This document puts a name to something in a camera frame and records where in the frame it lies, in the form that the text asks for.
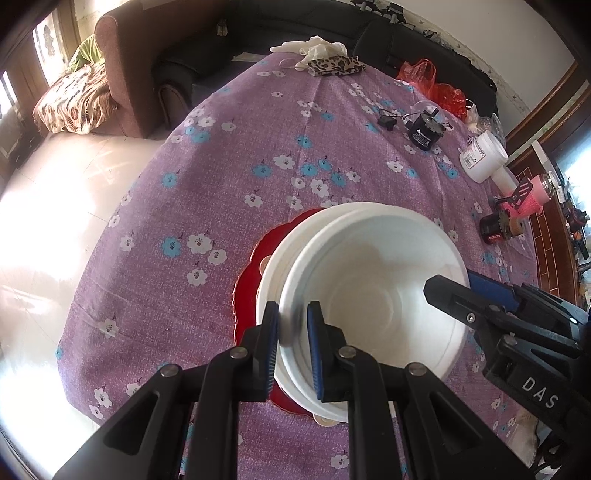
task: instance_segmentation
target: window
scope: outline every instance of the window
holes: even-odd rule
[[[56,18],[51,13],[33,29],[35,49],[49,86],[63,75],[69,61]]]

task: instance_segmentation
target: white floor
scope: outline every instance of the white floor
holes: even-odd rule
[[[161,143],[53,135],[0,199],[0,426],[42,478],[97,429],[66,401],[55,351],[93,248]]]

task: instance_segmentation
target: white container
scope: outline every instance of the white container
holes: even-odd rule
[[[460,154],[460,163],[467,175],[482,183],[509,160],[503,145],[490,132],[480,134]]]
[[[321,304],[324,320],[343,329],[347,342],[379,362],[427,365],[445,379],[467,328],[425,300],[425,282],[441,274],[468,286],[466,268],[449,237],[424,216],[374,204],[324,227],[304,247],[279,302],[278,360],[312,413],[347,421],[346,404],[316,397],[306,328],[306,306]]]

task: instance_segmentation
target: patterned blanket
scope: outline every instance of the patterned blanket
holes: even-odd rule
[[[115,109],[101,62],[85,65],[56,81],[35,105],[33,118],[40,132],[47,128],[53,133],[68,130],[87,134],[109,119]]]
[[[424,97],[373,68],[345,77],[283,70],[275,53],[195,108],[114,212],[76,291],[57,350],[69,401],[103,422],[162,364],[208,362],[233,344],[232,291],[264,233],[302,211],[355,201],[432,219],[466,266],[535,281],[533,238],[484,244],[494,184],[459,164],[469,131],[454,118],[430,152],[402,126],[377,126]],[[503,440],[517,405],[482,376],[469,335],[447,384]],[[273,404],[241,405],[239,477],[348,478],[347,427],[318,426]]]

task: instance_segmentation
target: white flower print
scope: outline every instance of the white flower print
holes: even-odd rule
[[[205,113],[205,109],[203,108],[194,108],[191,112],[189,112],[189,116],[202,116]]]
[[[201,268],[195,268],[187,273],[187,280],[189,284],[198,287],[204,285],[207,280],[207,274]]]
[[[285,201],[290,206],[290,209],[295,210],[296,212],[302,210],[301,200],[296,197],[295,195],[288,195],[285,197]]]
[[[328,207],[334,207],[338,204],[339,204],[339,202],[333,202],[332,200],[325,200],[324,202],[322,202],[320,204],[320,206],[324,207],[324,208],[328,208]]]
[[[457,232],[455,230],[449,230],[449,232],[447,234],[448,234],[449,238],[452,239],[452,242],[454,242],[455,244],[460,239],[460,236],[457,234]]]
[[[119,217],[119,215],[113,215],[111,217],[111,219],[109,220],[109,223],[107,223],[107,225],[110,226],[111,228],[114,228],[117,225],[119,225],[119,220],[121,220],[121,218]]]
[[[92,413],[99,420],[102,420],[105,418],[105,416],[99,410],[99,407],[97,407],[96,405],[88,405],[88,407],[90,408],[90,413]]]
[[[232,122],[226,122],[222,124],[222,130],[225,132],[233,132],[235,129],[237,129],[237,127]]]
[[[390,170],[392,170],[392,171],[395,171],[396,173],[400,173],[400,172],[402,172],[402,170],[403,170],[403,168],[404,168],[404,167],[402,166],[402,164],[401,164],[400,162],[397,162],[397,161],[389,161],[389,162],[387,163],[387,165],[388,165],[388,168],[389,168]]]
[[[95,388],[95,398],[101,407],[111,408],[113,406],[113,402],[111,402],[107,392],[102,388]]]
[[[359,174],[353,170],[347,172],[347,178],[353,183],[359,183],[359,181],[361,180]]]
[[[117,327],[115,320],[106,319],[104,322],[97,322],[97,326],[105,334],[105,338],[115,337],[119,333],[119,327]]]
[[[349,457],[346,455],[335,455],[330,459],[330,466],[337,470],[347,468],[349,466]]]
[[[287,157],[286,155],[279,155],[278,157],[273,157],[275,161],[275,165],[277,165],[281,170],[293,170],[294,165],[296,162],[293,161],[293,158]]]
[[[298,190],[306,186],[306,182],[304,182],[304,180],[299,177],[292,177],[291,184]]]
[[[221,248],[219,250],[210,251],[207,256],[207,261],[212,265],[222,265],[227,258],[228,255],[226,255],[226,251]]]
[[[135,247],[134,239],[131,238],[129,235],[124,235],[121,237],[121,242],[119,243],[121,250],[124,252],[131,252],[131,249]]]
[[[128,383],[127,384],[127,390],[125,390],[125,393],[127,393],[127,396],[128,397],[131,397],[138,390],[139,390],[139,385],[138,385],[137,382]]]
[[[205,233],[199,235],[189,235],[187,247],[191,249],[192,254],[206,254],[213,248],[212,239],[205,236]]]
[[[249,207],[260,208],[262,205],[262,200],[258,195],[251,193],[250,195],[244,196],[244,203],[246,203]]]
[[[310,182],[310,188],[319,197],[328,197],[329,195],[329,187],[322,180],[312,180]]]
[[[125,195],[121,199],[121,206],[124,207],[125,205],[129,205],[129,203],[131,202],[131,199],[132,199],[132,195],[130,193],[128,193],[127,195]]]
[[[210,116],[204,116],[203,118],[199,119],[199,122],[197,122],[197,125],[199,125],[200,127],[210,127],[212,126],[216,121],[211,118]]]

